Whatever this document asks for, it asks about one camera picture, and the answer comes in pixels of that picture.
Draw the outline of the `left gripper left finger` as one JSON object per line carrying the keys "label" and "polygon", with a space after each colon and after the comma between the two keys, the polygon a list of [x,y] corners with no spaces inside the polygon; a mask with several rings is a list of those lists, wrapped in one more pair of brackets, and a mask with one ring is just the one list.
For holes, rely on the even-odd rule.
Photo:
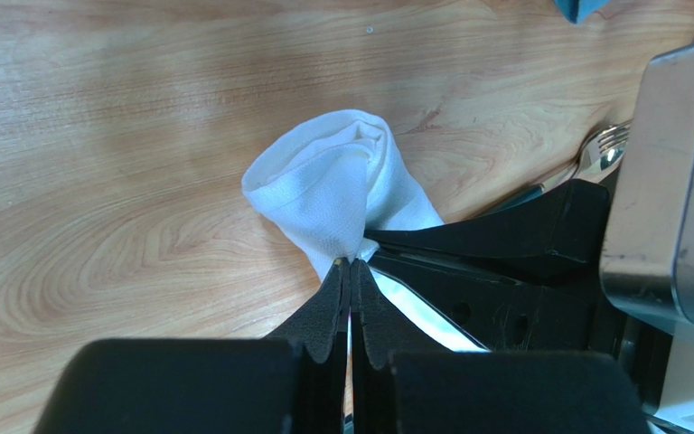
{"label": "left gripper left finger", "polygon": [[70,360],[39,433],[341,433],[351,265],[259,339],[104,339]]}

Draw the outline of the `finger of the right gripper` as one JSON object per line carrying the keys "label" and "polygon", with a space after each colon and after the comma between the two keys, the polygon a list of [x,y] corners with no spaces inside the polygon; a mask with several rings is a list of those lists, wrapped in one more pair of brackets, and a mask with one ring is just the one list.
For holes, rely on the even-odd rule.
{"label": "finger of the right gripper", "polygon": [[509,209],[422,230],[366,230],[382,247],[497,264],[517,271],[572,271],[593,264],[610,209],[600,184],[571,180]]}
{"label": "finger of the right gripper", "polygon": [[386,250],[369,266],[381,293],[450,350],[609,350],[609,305],[586,270],[560,281],[521,279]]}

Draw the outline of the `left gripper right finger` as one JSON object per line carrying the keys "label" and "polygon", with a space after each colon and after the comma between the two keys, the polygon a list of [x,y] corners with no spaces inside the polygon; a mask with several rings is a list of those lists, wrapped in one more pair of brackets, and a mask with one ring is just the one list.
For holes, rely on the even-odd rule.
{"label": "left gripper right finger", "polygon": [[581,352],[456,353],[350,274],[353,417],[358,433],[646,433],[622,368]]}

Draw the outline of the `white cloth napkin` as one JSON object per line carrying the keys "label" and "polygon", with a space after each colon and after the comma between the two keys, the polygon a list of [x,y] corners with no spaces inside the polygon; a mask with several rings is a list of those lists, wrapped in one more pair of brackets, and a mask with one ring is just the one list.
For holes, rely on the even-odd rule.
{"label": "white cloth napkin", "polygon": [[310,119],[277,139],[241,180],[250,205],[273,222],[324,279],[339,258],[369,261],[366,230],[443,225],[403,161],[389,124],[358,109]]}

